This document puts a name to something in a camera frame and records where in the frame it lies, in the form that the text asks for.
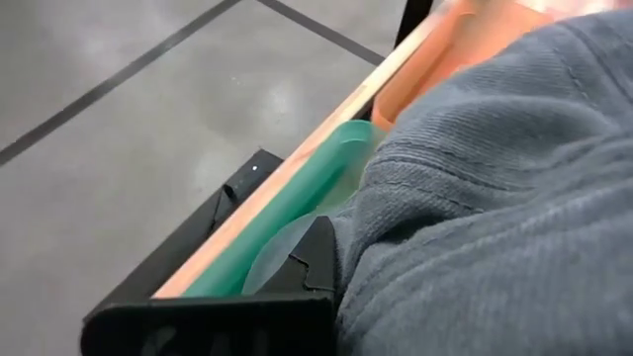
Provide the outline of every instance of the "wooden board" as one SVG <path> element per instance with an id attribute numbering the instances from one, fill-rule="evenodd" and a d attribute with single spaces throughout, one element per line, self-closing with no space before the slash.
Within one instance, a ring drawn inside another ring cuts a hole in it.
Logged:
<path id="1" fill-rule="evenodd" d="M 343 101 L 332 114 L 277 168 L 277 170 L 223 223 L 220 228 L 154 294 L 154 298 L 175 298 L 207 269 L 242 230 L 281 191 L 308 161 L 317 147 L 339 125 L 354 119 L 385 83 L 437 26 L 441 17 L 431 15 Z"/>

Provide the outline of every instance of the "gray concrete floor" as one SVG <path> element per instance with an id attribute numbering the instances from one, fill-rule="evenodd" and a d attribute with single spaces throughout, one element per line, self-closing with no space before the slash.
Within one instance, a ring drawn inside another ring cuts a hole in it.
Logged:
<path id="1" fill-rule="evenodd" d="M 1 2 L 0 150 L 219 2 Z M 282 2 L 386 55 L 405 1 Z M 372 69 L 242 0 L 0 166 L 2 353 L 78 354 L 96 303 L 258 147 L 287 156 Z"/>

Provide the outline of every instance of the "ribbed fabric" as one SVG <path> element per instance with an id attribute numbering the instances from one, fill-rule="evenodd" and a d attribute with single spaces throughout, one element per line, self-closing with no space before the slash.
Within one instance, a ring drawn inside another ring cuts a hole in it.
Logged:
<path id="1" fill-rule="evenodd" d="M 345 355 L 633 352 L 633 12 L 412 104 L 332 216 Z"/>

